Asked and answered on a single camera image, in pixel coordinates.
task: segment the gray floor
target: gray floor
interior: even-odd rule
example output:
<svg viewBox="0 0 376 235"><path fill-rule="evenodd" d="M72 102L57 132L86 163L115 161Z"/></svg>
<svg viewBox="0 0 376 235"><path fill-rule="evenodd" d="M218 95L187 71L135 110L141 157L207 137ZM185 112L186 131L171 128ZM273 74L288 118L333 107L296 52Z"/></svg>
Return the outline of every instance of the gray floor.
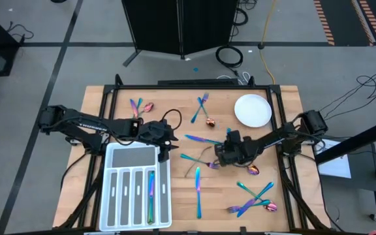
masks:
<svg viewBox="0 0 376 235"><path fill-rule="evenodd" d="M28 42L61 42L77 2L55 5L50 1L0 0L0 24L6 28L9 21L24 24L35 33ZM234 40L260 40L270 2L258 2L250 11L249 23L239 27L240 34ZM312 0L279 0L267 40L325 42L313 8ZM70 41L130 42L121 1L84 0ZM255 76L257 84L270 84L258 49L239 49L244 63L238 70ZM59 51L56 47L22 48L11 75L0 78L0 216ZM112 83L116 73L125 84L231 75L215 60L215 49L189 55L190 61L142 52L123 67L132 53L132 48L67 48L49 103L80 109L85 87ZM375 47L267 47L263 53L278 84L299 87L304 110L322 108L356 87L357 76L376 73ZM237 56L225 51L222 55L228 61ZM334 114L365 104L370 92L368 88L361 89ZM329 134L333 136L357 134L375 124L376 100L364 109L328 121ZM69 151L70 146L60 134L38 136L6 233L51 228ZM372 193L328 184L323 189L328 212L336 218L337 208L340 209L338 224L344 230L376 229L376 223L368 219L368 214L375 213Z"/></svg>

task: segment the yellow cable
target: yellow cable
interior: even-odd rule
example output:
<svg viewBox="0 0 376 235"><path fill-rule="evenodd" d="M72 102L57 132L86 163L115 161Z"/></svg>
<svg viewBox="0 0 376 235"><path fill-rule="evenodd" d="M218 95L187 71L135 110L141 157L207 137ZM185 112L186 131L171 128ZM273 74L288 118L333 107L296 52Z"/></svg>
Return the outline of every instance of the yellow cable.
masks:
<svg viewBox="0 0 376 235"><path fill-rule="evenodd" d="M272 7L271 7L271 11L269 11L269 14L268 16L266 17L266 21L265 21L265 28L264 28L264 34L262 36L262 40L260 42L261 45L264 44L264 41L265 41L265 37L266 37L266 30L268 28L268 23L269 23L269 19L271 18L271 15L272 15L272 12L274 11L275 9L275 4L276 4L277 0L273 0L272 1ZM268 72L268 74L271 76L272 78L272 83L275 84L275 77L272 75L271 71L269 71L269 68L265 62L265 59L264 59L264 56L262 55L262 50L259 50L259 54L260 54L260 58L262 59L262 62L264 63L264 66L265 66L265 69L266 69L266 72Z"/></svg>

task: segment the white plate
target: white plate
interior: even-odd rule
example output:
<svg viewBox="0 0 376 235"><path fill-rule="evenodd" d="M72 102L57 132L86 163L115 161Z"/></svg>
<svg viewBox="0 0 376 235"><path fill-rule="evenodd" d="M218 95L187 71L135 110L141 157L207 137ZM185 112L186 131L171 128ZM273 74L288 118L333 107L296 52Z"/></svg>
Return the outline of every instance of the white plate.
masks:
<svg viewBox="0 0 376 235"><path fill-rule="evenodd" d="M272 116L268 101L254 94L240 97L234 105L234 113L239 121L248 127L265 126Z"/></svg>

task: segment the metal frame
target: metal frame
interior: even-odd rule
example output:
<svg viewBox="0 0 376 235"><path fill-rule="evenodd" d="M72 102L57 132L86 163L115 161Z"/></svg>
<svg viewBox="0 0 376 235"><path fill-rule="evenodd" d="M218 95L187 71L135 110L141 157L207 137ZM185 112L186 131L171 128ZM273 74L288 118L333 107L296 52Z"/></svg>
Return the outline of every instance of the metal frame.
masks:
<svg viewBox="0 0 376 235"><path fill-rule="evenodd" d="M115 109L116 109L116 100L118 96L118 92L120 89L257 89L257 90L263 90L266 92L267 95L267 100L270 104L271 107L274 107L274 102L272 99L272 95L275 94L277 98L277 105L279 106L279 114L281 116L281 124L286 122L286 117L285 117L285 111L284 111L284 106L283 106L283 101L281 97L281 89L279 85L269 85L269 86L256 86L255 81L252 78L251 81L249 81L247 86L240 86L240 85L234 85L234 86L228 86L228 85L212 85L212 86L205 86L205 85L174 85L174 86L134 86L134 85L129 85L125 86L123 85L123 82L121 81L121 78L116 75L116 82L114 85L105 85L103 94L102 94L102 103L101 103L101 108L100 108L100 116L103 116L105 114L105 109L106 109L106 103L107 103L107 98L109 94L112 93L112 103L110 106L110 113L109 113L109 118L112 119L114 118L115 114ZM271 126L272 129L275 130L277 129L277 123L276 123L276 118L275 118L275 111L272 108L272 117L271 117ZM280 151L280 146L276 146L276 152L277 152L277 160L278 160L278 167L280 170L280 177L281 179L283 178L288 178L286 170L285 170L285 164L284 164L284 158L283 155L281 154ZM103 171L103 160L104 158L101 159L101 165L99 172ZM95 161L96 159L93 160L93 164L89 166L89 170L87 173L87 181L86 183L89 185L88 182L91 182L90 179L93 178L94 171L95 171ZM300 234L347 234L347 233L342 233L342 232L334 232L331 230L323 230L323 227L318 227L318 230L309 230L307 228L307 221L306 221L306 216L304 215L304 211L310 211L309 207L307 204L300 199L300 186L298 182L298 175L296 173L296 167L295 167L295 162L290 161L291 165L291 176L292 176L292 184L291 183L286 183L285 180L281 180L282 188L283 188L283 197L285 201L285 211L287 213L287 219L288 219L288 224L289 224L289 230L291 232L295 233L300 233ZM94 182L89 186L86 187L86 193L82 199L82 201L79 203L78 207L75 209L78 215L75 215L74 217L70 217L67 221L67 226L60 226L57 228L54 228L53 230L47 230L47 231L36 231L36 232L26 232L26 233L19 233L23 235L43 235L43 234L84 234L86 232L96 232L96 225L97 225L97 220L98 220L98 214L99 214L99 203L100 203L100 195L101 195L101 185L102 185L102 174L98 173L97 177L95 178ZM78 228L71 228L75 221L78 219L78 216L80 216L80 223L83 222L85 219L85 215L79 215L82 212L86 212L86 207L87 203L89 202L90 198L92 197L92 194L96 191L95 195L95 203L91 215L91 224L90 227L83 227L78 225ZM300 214L300 222L302 224L301 228L296 228L294 224L294 215L292 213L292 206L291 206L291 201L290 201L290 193L293 195L293 197L299 202L298 204L304 204L303 208L298 207L299 214ZM159 230L153 230L152 232L140 232L140 231L128 231L128 232L120 232L120 234L181 234L181 232L159 232ZM238 234L239 232L200 232L201 234ZM246 232L245 227L240 227L240 233L241 234L265 234L265 232Z"/></svg>

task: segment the wooden tabletop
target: wooden tabletop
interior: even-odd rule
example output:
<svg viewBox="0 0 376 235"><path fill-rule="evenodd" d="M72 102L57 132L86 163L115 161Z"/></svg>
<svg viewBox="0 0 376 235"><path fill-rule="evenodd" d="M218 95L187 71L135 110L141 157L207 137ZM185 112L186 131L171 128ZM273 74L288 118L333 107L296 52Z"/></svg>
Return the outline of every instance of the wooden tabletop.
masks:
<svg viewBox="0 0 376 235"><path fill-rule="evenodd" d="M89 86L86 89L81 112L97 116L101 105L102 86ZM283 104L287 121L292 120L301 113L302 105L298 88L296 86L281 86ZM120 90L117 98L116 112L114 118L130 118L132 116L129 99L138 100L143 98L143 104L153 102L155 108L150 113L143 114L144 121L159 120L163 114L171 109L177 108L182 113L181 127L176 130L175 136L179 141L174 142L180 148L170 152L171 166L171 195L172 195L172 225L161 230L167 231L239 231L245 226L249 232L262 231L288 231L287 214L282 193L281 179L277 166L275 147L270 147L259 155L255 164L260 174L252 176L244 168L227 166L219 170L212 170L204 165L198 165L201 170L201 200L202 219L196 218L196 192L194 188L195 168L187 173L193 162L181 159L180 154L184 153L192 157L199 157L203 149L211 144L193 142L184 137L185 134L201 136L212 140L223 141L226 136L226 128L239 130L242 136L251 136L252 139L259 138L272 131L270 123L260 128L249 128L241 124L234 115L234 104L242 95L254 93L266 99L266 92L261 90L208 90L210 97L205 104L211 118L218 123L214 129L210 129L205 124L203 112L197 117L197 121L192 124L193 114L198 108L197 97L204 94L204 90ZM274 109L277 124L280 125L276 97L274 99ZM105 117L108 117L110 100L108 101ZM169 124L176 126L179 121L177 113L169 113L166 119ZM72 147L69 165L83 154L82 146ZM313 156L310 147L303 147L303 153ZM202 156L203 161L213 161L216 158L212 149L206 150ZM73 212L76 205L83 196L84 185L89 165L89 157L86 157L75 165L67 174L63 189L60 194L54 218L54 226L63 223ZM313 161L303 157L296 157L296 167L303 199L312 209L313 213L326 226L330 225L329 219L324 210L320 179L317 167ZM270 181L274 182L274 187L264 194L264 199L270 199L278 205L277 212L269 212L263 207L251 208L240 218L236 214L229 214L226 208L229 206L242 205L251 198L244 190L240 189L236 182L244 183L252 191L258 193ZM298 210L292 198L292 208L295 218L295 226L300 227ZM89 209L85 225L89 225L93 201L89 203Z"/></svg>

